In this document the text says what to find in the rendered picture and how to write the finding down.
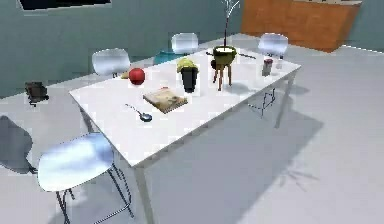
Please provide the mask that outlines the white dining table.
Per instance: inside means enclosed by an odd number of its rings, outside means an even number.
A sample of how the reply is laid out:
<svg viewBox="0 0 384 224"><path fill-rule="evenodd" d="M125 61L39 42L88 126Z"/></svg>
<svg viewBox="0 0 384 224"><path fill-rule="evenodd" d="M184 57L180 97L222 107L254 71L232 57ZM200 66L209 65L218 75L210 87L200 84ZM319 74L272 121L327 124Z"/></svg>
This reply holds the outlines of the white dining table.
<svg viewBox="0 0 384 224"><path fill-rule="evenodd" d="M282 69L271 69L262 75L264 56L239 49L238 53L257 59L236 56L231 64L232 85L223 77L221 90L213 82L212 56L201 50L188 56L199 69L196 90L184 92L181 75L175 60L144 69L146 80L134 86L121 78L111 78L86 87L72 90L70 95L77 102L85 117L89 118L109 140L116 151L133 168L147 224L157 224L151 206L145 170L155 161L169 155L176 147L224 117L249 98L263 93L281 81L292 83L301 66L283 60ZM143 95L160 88L169 88L188 103L163 114L143 99ZM128 104L152 116L143 122Z"/></svg>

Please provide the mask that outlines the black cup with yellow-green food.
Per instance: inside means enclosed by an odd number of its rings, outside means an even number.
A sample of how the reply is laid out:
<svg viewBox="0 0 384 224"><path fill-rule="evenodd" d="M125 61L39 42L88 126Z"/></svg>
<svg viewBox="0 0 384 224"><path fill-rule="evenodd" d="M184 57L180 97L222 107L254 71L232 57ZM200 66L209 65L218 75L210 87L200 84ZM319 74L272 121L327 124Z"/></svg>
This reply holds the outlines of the black cup with yellow-green food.
<svg viewBox="0 0 384 224"><path fill-rule="evenodd" d="M182 76L184 91L186 93L193 93L195 91L197 74L199 73L195 63L188 58L182 58L177 63L177 72Z"/></svg>

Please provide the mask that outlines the dark window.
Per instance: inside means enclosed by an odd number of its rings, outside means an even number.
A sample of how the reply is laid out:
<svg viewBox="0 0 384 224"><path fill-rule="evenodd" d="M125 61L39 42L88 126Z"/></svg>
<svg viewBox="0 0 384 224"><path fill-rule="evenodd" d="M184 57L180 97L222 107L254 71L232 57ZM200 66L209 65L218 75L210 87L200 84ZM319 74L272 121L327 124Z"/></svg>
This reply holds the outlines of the dark window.
<svg viewBox="0 0 384 224"><path fill-rule="evenodd" d="M22 8L27 11L53 9L72 6L91 6L109 4L111 0L19 0Z"/></svg>

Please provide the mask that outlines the teal cushion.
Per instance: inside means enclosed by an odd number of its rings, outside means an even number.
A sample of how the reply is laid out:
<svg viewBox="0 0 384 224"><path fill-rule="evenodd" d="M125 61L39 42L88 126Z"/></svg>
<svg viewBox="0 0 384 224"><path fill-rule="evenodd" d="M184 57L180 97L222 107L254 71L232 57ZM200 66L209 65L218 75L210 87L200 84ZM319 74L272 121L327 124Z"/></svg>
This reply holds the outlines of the teal cushion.
<svg viewBox="0 0 384 224"><path fill-rule="evenodd" d="M158 65L182 57L182 54L175 54L172 51L160 51L153 59L153 64Z"/></svg>

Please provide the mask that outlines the grey spoon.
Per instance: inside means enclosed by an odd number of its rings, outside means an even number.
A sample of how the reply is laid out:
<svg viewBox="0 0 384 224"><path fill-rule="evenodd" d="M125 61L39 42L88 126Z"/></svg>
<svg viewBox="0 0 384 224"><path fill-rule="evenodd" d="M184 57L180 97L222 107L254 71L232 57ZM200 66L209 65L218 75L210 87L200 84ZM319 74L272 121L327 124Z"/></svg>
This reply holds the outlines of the grey spoon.
<svg viewBox="0 0 384 224"><path fill-rule="evenodd" d="M138 113L139 118L143 122L151 122L152 121L152 116L148 113L140 112L138 109L136 109L134 106L128 104L128 107L133 109L135 112Z"/></svg>

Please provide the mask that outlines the grey red-capped shaker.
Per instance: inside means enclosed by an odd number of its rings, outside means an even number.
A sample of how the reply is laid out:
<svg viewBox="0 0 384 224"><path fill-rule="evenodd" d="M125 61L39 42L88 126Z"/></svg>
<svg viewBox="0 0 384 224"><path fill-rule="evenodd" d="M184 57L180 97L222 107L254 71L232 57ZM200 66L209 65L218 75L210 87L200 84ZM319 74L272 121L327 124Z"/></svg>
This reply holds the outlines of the grey red-capped shaker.
<svg viewBox="0 0 384 224"><path fill-rule="evenodd" d="M271 58L265 59L262 69L262 75L264 77L269 76L272 69L273 60Z"/></svg>

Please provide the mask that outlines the green pot house plant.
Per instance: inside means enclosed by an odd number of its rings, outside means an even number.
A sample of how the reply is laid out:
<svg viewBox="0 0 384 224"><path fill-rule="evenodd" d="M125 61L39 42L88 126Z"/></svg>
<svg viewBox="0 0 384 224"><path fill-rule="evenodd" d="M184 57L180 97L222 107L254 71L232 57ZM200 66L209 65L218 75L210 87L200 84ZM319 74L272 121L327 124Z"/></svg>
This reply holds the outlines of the green pot house plant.
<svg viewBox="0 0 384 224"><path fill-rule="evenodd" d="M224 76L224 69L228 70L228 82L232 85L231 64L237 54L237 50L227 44L227 30L229 24L229 18L232 11L240 6L240 0L223 0L225 5L225 30L224 30L224 42L221 46L213 48L213 57L211 65L214 67L215 73L213 76L213 82L218 81L218 90L221 90Z"/></svg>

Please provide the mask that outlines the red tomato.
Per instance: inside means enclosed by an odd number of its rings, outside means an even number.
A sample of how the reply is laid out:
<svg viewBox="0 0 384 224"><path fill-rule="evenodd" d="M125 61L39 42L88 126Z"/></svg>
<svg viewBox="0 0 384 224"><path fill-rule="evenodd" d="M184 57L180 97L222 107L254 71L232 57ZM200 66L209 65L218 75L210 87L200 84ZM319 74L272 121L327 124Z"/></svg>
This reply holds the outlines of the red tomato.
<svg viewBox="0 0 384 224"><path fill-rule="evenodd" d="M145 72L141 68L133 68L129 71L129 79L134 85L141 85L145 81Z"/></svg>

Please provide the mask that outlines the tan book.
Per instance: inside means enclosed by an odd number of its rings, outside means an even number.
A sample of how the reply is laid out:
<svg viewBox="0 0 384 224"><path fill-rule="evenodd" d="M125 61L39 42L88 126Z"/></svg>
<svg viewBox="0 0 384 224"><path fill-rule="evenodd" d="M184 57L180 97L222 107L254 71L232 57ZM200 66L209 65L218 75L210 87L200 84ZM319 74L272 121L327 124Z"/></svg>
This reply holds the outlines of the tan book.
<svg viewBox="0 0 384 224"><path fill-rule="evenodd" d="M169 88L160 88L154 92L144 94L143 99L163 114L167 114L188 103L185 97L176 95Z"/></svg>

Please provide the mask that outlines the orange wooden door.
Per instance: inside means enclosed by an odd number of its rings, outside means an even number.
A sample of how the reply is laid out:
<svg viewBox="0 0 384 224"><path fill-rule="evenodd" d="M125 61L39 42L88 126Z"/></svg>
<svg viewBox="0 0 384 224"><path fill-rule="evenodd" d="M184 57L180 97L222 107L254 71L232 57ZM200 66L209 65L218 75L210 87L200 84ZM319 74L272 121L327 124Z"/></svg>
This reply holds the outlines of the orange wooden door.
<svg viewBox="0 0 384 224"><path fill-rule="evenodd" d="M241 33L282 34L291 45L331 53L347 40L362 0L244 0Z"/></svg>

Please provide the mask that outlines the white shell chair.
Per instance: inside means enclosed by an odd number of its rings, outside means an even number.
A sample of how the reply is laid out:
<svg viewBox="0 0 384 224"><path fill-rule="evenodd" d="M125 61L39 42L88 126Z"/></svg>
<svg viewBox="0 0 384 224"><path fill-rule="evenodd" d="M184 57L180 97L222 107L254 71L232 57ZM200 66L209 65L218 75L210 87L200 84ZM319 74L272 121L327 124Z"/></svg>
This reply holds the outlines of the white shell chair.
<svg viewBox="0 0 384 224"><path fill-rule="evenodd" d="M283 56L288 48L288 38L282 34L265 33L260 37L258 49L263 54Z"/></svg>
<svg viewBox="0 0 384 224"><path fill-rule="evenodd" d="M129 69L131 61L124 49L113 48L93 53L92 65L97 75L115 78Z"/></svg>
<svg viewBox="0 0 384 224"><path fill-rule="evenodd" d="M193 53L198 46L198 37L195 33L179 33L171 38L171 47L175 54Z"/></svg>
<svg viewBox="0 0 384 224"><path fill-rule="evenodd" d="M124 172L114 163L114 147L100 132L92 132L60 143L42 154L38 162L37 180L46 192L54 192L64 216L63 224L71 224L66 196L75 199L72 189L107 172L124 206L93 224L102 222L127 210L131 218L132 194Z"/></svg>

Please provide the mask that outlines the small dark brown object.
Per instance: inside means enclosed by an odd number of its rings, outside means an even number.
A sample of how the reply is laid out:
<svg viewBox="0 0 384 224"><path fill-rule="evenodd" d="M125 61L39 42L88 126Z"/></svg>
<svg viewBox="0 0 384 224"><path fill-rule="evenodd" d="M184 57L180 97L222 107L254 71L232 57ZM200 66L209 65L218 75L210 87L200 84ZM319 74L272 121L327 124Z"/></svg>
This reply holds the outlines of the small dark brown object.
<svg viewBox="0 0 384 224"><path fill-rule="evenodd" d="M29 104L33 107L38 102L49 99L47 88L41 82L26 82L25 90L28 95Z"/></svg>

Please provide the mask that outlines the dark thin utensil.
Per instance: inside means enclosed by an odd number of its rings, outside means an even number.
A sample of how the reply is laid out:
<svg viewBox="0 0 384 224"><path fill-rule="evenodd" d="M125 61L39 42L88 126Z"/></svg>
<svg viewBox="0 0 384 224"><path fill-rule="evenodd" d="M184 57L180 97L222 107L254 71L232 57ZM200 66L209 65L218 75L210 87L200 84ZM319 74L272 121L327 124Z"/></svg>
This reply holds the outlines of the dark thin utensil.
<svg viewBox="0 0 384 224"><path fill-rule="evenodd" d="M205 52L205 53L207 55L214 56L215 58L226 57L228 60L229 59L233 60L236 56L242 56L242 57L246 57L246 58L257 59L255 56L243 54L243 53L229 53L229 52L224 52L224 53Z"/></svg>

